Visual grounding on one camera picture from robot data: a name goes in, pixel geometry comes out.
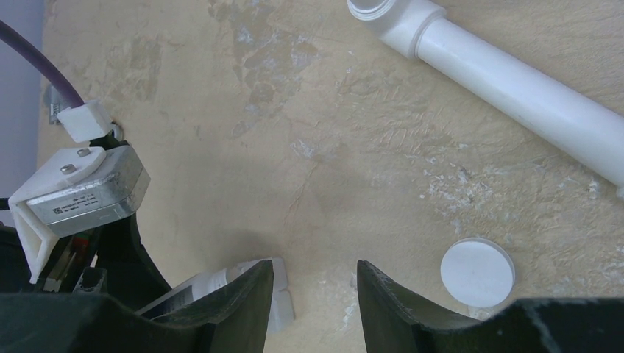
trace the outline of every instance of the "beige floor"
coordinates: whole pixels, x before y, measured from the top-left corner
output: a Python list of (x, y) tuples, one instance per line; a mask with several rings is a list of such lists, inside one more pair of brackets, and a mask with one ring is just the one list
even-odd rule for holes
[[(439, 3), (624, 113), (621, 1)], [(345, 1), (48, 0), (44, 41), (84, 97), (103, 99), (152, 176), (139, 226), (171, 284), (284, 257), (297, 319), (267, 352), (364, 352), (359, 259), (488, 317), (500, 308), (455, 302), (439, 277), (448, 246), (467, 237), (513, 257), (504, 304), (624, 294), (614, 187), (386, 48)], [(46, 120), (40, 163), (71, 146)]]

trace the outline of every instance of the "wall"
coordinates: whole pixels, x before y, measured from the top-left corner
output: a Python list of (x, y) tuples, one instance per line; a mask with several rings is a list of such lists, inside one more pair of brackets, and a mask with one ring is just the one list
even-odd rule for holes
[[(0, 19), (39, 49), (43, 0), (0, 1)], [(0, 43), (0, 196), (8, 197), (35, 172), (40, 75), (9, 46)], [(8, 212), (0, 222), (13, 224)]]

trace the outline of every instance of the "screw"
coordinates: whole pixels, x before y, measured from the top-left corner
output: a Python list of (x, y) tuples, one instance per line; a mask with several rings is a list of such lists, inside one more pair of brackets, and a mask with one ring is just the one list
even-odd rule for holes
[(90, 149), (79, 149), (77, 153), (78, 153), (78, 157), (84, 157), (84, 156), (88, 156), (89, 154), (91, 154), (91, 150)]
[(60, 171), (65, 175), (72, 174), (76, 171), (76, 166), (73, 164), (64, 165), (60, 167)]

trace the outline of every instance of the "white plastic disc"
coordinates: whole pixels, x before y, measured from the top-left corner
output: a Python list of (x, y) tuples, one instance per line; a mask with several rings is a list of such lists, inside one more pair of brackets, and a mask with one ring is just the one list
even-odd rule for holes
[(494, 307), (511, 293), (516, 279), (509, 255), (490, 240), (468, 238), (453, 244), (440, 265), (450, 295), (471, 307)]

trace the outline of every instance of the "white pvc pipe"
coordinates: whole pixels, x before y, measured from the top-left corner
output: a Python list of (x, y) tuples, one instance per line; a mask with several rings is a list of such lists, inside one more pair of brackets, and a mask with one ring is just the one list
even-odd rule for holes
[(351, 2), (364, 11), (374, 10), (384, 3), (383, 0), (351, 0)]
[(622, 116), (449, 22), (428, 0), (376, 0), (377, 13), (362, 11), (358, 1), (366, 0), (351, 0), (351, 13), (385, 43), (424, 60), (613, 182), (624, 199)]

